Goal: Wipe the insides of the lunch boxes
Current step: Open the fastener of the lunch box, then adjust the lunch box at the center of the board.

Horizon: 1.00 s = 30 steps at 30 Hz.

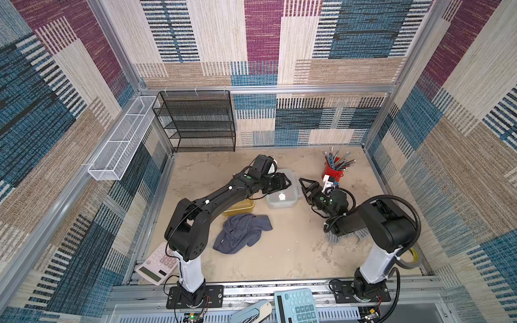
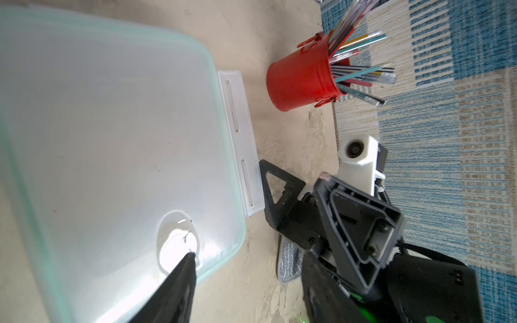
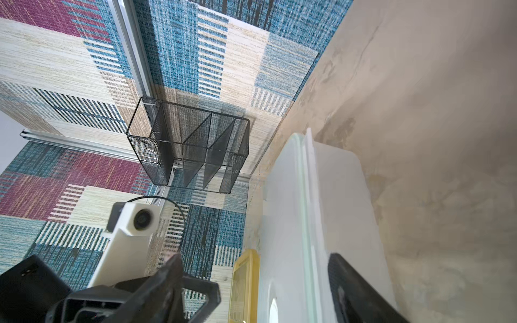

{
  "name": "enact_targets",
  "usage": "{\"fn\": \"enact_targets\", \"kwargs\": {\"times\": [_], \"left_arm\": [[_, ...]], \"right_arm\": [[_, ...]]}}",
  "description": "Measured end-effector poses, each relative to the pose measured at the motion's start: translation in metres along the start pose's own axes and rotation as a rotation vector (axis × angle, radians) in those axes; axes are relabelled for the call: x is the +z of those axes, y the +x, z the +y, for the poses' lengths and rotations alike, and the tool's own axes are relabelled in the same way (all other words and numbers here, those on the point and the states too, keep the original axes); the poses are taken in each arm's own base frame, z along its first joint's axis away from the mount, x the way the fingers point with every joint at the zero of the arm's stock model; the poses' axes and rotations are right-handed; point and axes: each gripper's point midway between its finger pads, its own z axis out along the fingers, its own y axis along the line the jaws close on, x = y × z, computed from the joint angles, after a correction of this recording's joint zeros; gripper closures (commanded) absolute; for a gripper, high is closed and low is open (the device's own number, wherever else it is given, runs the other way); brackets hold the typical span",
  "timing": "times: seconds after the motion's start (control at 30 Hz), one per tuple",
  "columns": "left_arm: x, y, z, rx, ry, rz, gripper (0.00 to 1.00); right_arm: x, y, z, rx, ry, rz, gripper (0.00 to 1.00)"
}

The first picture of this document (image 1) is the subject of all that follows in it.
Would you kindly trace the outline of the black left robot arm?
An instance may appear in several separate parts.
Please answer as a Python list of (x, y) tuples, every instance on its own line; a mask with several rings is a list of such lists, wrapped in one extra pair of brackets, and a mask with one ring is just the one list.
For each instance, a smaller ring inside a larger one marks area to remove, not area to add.
[(264, 196), (289, 188), (292, 181), (277, 170), (271, 156), (258, 155), (215, 192), (194, 200), (182, 199), (165, 231), (165, 253), (179, 260), (179, 296), (197, 306), (206, 298), (206, 280), (200, 256), (209, 238), (211, 223), (231, 206), (251, 199), (259, 191)]

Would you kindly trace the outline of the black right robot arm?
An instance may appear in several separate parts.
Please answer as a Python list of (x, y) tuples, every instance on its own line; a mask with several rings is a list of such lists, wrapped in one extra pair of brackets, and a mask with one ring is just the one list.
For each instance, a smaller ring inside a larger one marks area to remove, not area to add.
[(394, 195), (373, 196), (359, 205), (344, 188), (324, 189), (305, 178), (299, 182), (307, 203), (325, 220), (324, 233), (342, 237), (367, 229), (374, 242), (354, 280), (347, 286), (336, 284), (337, 300), (353, 297), (356, 302), (368, 302), (383, 296), (394, 264), (402, 265), (399, 259), (420, 237), (421, 219), (415, 207)]

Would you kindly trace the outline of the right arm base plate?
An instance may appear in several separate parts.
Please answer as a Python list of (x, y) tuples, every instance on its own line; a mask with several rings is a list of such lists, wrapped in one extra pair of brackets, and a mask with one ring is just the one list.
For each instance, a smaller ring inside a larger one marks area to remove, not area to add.
[(329, 289), (337, 304), (378, 303), (392, 300), (385, 280), (368, 284), (361, 280), (332, 279), (329, 281)]

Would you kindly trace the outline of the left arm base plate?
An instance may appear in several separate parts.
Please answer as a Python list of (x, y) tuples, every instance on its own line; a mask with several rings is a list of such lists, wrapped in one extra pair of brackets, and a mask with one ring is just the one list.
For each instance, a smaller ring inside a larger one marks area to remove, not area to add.
[(223, 285), (203, 284), (192, 293), (180, 285), (173, 286), (168, 292), (166, 308), (168, 310), (221, 308), (223, 291)]

